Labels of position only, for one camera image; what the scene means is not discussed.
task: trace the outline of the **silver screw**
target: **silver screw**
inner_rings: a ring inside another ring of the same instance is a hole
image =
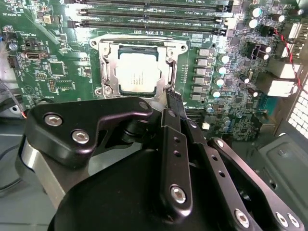
[[[177,116],[172,110],[169,110],[169,114],[170,114],[172,117],[176,117],[176,116]]]
[[[16,50],[18,49],[18,46],[17,46],[15,43],[11,43],[11,44],[9,45],[9,48],[10,48],[10,50],[12,50],[12,51],[16,51]]]
[[[142,107],[143,109],[148,109],[148,105],[145,102],[140,102],[139,103],[140,107]]]
[[[280,213],[276,213],[276,217],[284,227],[289,226],[287,220],[283,217],[283,215],[281,215]]]
[[[217,141],[217,144],[220,146],[220,147],[223,147],[223,142],[221,142],[221,141]]]
[[[104,91],[106,95],[110,95],[112,93],[111,87],[105,87]]]
[[[58,115],[48,115],[45,116],[45,123],[49,126],[57,127],[60,126],[63,121]]]
[[[74,141],[76,141],[77,143],[81,143],[81,144],[87,143],[90,139],[89,135],[85,131],[82,131],[82,130],[74,131],[72,134],[72,138]]]
[[[197,127],[197,125],[195,124],[195,122],[189,121],[189,123],[191,124],[191,126],[192,126],[193,128],[196,128],[196,127]]]
[[[183,204],[186,201],[185,192],[180,187],[178,187],[178,186],[173,186],[171,188],[171,196],[179,204]]]
[[[235,217],[245,228],[249,227],[249,220],[247,216],[239,209],[235,210]]]
[[[294,224],[295,227],[299,228],[299,223],[298,221],[295,219],[295,217],[292,216],[292,214],[288,213],[288,217],[291,220],[292,224]]]

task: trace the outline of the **connector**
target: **connector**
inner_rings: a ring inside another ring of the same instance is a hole
[[[308,24],[288,23],[284,26],[281,34],[288,39],[306,40],[308,35]]]

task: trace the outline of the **black cable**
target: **black cable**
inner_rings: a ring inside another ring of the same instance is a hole
[[[0,154],[0,161],[1,159],[7,154],[9,153],[10,151],[16,149],[16,148],[19,148],[19,144],[18,145],[15,145],[13,147],[10,147],[8,149],[6,149],[5,151],[3,151],[1,154]],[[4,186],[1,186],[0,187],[0,193],[15,186],[16,184],[18,184],[19,182],[21,182],[21,179],[20,178],[17,178],[16,180],[12,181],[11,183],[7,184],[7,185],[4,185]]]

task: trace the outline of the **dimm slot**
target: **dimm slot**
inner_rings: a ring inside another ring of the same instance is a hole
[[[225,35],[226,30],[198,27],[198,26],[177,26],[177,25],[149,25],[144,23],[123,23],[123,22],[98,22],[98,21],[67,21],[69,28],[89,27],[89,28],[118,28],[118,29],[142,29],[142,30],[161,30],[172,32],[187,32],[187,33],[203,33],[203,34],[217,34]]]
[[[156,3],[145,3],[138,1],[113,1],[113,0],[64,0],[66,4],[72,3],[80,3],[80,4],[90,4],[90,5],[101,5],[101,6],[115,6],[115,7],[146,7],[146,8],[158,8],[158,9],[166,9],[166,10],[189,10],[189,11],[215,11],[218,9],[217,5],[209,4],[209,5],[201,5],[201,4],[193,4],[188,2],[156,2]]]
[[[96,17],[99,15],[106,16],[132,16],[142,18],[162,18],[162,19],[192,19],[205,22],[213,22],[217,17],[205,16],[205,15],[190,15],[190,14],[171,14],[171,13],[153,13],[153,12],[131,12],[131,11],[107,11],[107,10],[93,10],[93,9],[81,9],[79,14],[82,16]]]

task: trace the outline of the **capacitor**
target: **capacitor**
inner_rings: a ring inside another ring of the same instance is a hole
[[[18,49],[18,46],[15,43],[10,43],[9,48],[12,51],[16,51]]]
[[[259,93],[252,88],[248,88],[248,93],[252,95],[252,97],[257,97]]]
[[[211,91],[211,95],[214,98],[219,98],[220,97],[220,92],[218,90],[214,89],[214,90]]]
[[[261,44],[260,48],[261,51],[264,51],[265,53],[270,53],[271,52],[271,47],[265,44]]]
[[[227,69],[224,66],[218,66],[216,68],[217,72],[220,73],[221,75],[224,75],[227,72]]]
[[[242,118],[242,117],[243,117],[243,114],[242,114],[241,112],[238,112],[238,113],[236,113],[236,115],[235,115],[235,116],[236,116],[236,118],[239,118],[239,119],[240,119],[240,118]]]
[[[250,27],[250,28],[256,28],[257,25],[258,25],[258,20],[257,19],[251,19],[247,22],[247,25]]]
[[[225,126],[230,126],[230,124],[231,124],[229,117],[223,118],[222,122],[224,123]]]
[[[229,62],[230,58],[226,54],[221,54],[219,56],[218,60],[221,61],[222,63],[226,64],[226,63]]]
[[[268,54],[266,54],[265,52],[259,52],[257,57],[260,58],[260,59],[263,59],[263,60],[268,60],[268,58],[270,56]]]
[[[246,84],[249,83],[249,77],[246,75],[240,75],[240,80]]]
[[[224,126],[224,125],[222,125],[221,128],[222,128],[222,130],[223,130],[224,132],[228,132],[228,130],[229,130],[229,127]]]
[[[256,18],[259,17],[261,14],[262,14],[262,10],[259,7],[254,8],[250,11],[250,15]]]
[[[211,104],[208,104],[207,106],[205,106],[205,108],[206,108],[206,111],[209,112],[209,113],[213,113],[214,112],[214,109],[212,108]]]
[[[284,16],[282,14],[274,13],[271,16],[271,20],[275,22],[283,22],[284,21]]]
[[[303,14],[304,10],[301,10],[301,9],[290,9],[288,11],[288,15],[289,16],[299,16],[301,14]]]
[[[223,84],[224,84],[224,81],[223,81],[223,79],[222,78],[216,78],[215,80],[214,80],[214,83],[217,85],[217,86],[219,86],[219,87],[221,87]]]

